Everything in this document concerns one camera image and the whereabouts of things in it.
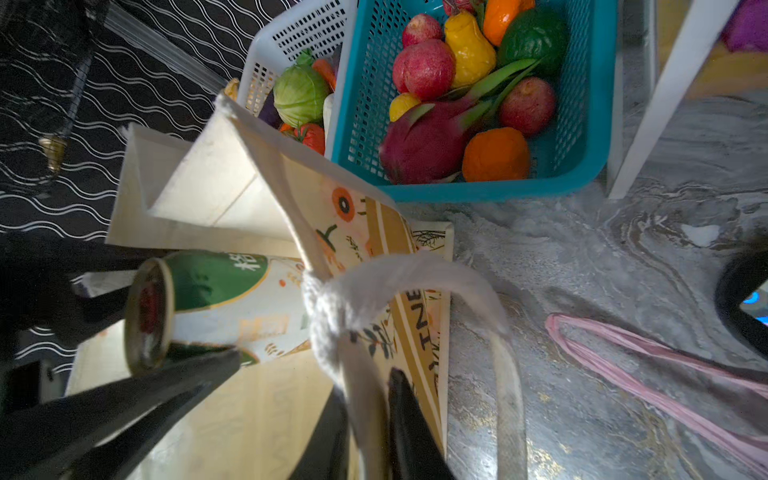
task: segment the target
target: red apple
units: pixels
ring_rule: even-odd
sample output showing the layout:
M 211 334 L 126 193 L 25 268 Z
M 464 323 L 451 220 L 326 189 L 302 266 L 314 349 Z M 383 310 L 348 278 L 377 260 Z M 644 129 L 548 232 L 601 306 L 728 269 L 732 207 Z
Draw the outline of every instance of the red apple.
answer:
M 395 83 L 397 91 L 401 94 L 408 91 L 408 88 L 406 87 L 406 62 L 408 61 L 408 56 L 410 55 L 411 50 L 410 47 L 405 47 L 397 57 L 395 57 L 395 64 L 392 66 L 392 81 Z
M 402 31 L 402 46 L 409 47 L 431 38 L 442 40 L 440 22 L 426 13 L 419 13 L 411 18 L 411 21 L 406 25 L 406 29 Z
M 406 87 L 422 101 L 434 100 L 450 90 L 456 73 L 451 48 L 440 40 L 426 40 L 409 47 Z
M 533 137 L 547 127 L 554 116 L 554 90 L 537 77 L 528 77 L 509 92 L 498 111 L 505 127 L 512 127 L 526 137 Z
M 442 9 L 445 10 L 447 16 L 456 15 L 461 10 L 475 14 L 475 6 L 472 5 L 472 0 L 442 0 Z

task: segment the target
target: green fruit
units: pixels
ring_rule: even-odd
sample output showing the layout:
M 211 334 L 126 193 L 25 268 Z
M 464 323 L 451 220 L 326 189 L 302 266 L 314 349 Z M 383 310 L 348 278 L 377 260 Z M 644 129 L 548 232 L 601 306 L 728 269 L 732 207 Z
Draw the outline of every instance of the green fruit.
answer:
M 541 59 L 536 75 L 558 74 L 568 49 L 568 25 L 549 7 L 537 7 L 518 15 L 509 25 L 496 57 L 497 67 L 523 58 Z

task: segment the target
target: marble floor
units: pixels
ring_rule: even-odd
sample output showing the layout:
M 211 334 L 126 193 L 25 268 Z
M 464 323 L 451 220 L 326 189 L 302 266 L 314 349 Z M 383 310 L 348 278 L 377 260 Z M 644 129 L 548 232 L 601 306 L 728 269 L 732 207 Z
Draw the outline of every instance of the marble floor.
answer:
M 644 107 L 640 57 L 627 58 L 626 145 Z M 598 178 L 567 197 L 403 206 L 410 217 L 453 222 L 455 261 L 482 272 L 508 307 L 525 388 L 529 478 L 757 478 L 580 367 L 544 322 L 552 312 L 599 319 L 767 381 L 768 361 L 734 339 L 713 307 L 726 264 L 768 247 L 767 131 L 768 92 L 688 101 L 623 200 L 606 200 Z M 495 478 L 490 346 L 461 300 L 451 321 L 448 461 L 457 478 Z M 724 428 L 768 435 L 768 402 L 757 394 L 565 332 Z

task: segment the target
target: white table leg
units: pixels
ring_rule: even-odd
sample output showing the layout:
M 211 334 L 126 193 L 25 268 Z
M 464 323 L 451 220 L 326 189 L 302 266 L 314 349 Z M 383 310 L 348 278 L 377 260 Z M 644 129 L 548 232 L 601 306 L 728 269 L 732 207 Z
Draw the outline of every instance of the white table leg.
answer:
M 616 24 L 616 63 L 614 65 L 614 110 L 611 115 L 611 149 L 608 175 L 618 171 L 624 161 L 624 0 L 618 0 Z
M 608 165 L 608 198 L 627 194 L 738 3 L 693 1 L 624 162 Z

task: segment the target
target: can lid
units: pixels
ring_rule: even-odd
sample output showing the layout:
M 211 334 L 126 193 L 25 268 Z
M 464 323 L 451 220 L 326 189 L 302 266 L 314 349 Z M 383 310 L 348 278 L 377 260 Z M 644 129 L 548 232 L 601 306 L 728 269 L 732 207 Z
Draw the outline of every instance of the can lid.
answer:
M 139 267 L 125 306 L 125 358 L 134 375 L 161 366 L 174 322 L 174 288 L 170 269 L 159 258 Z

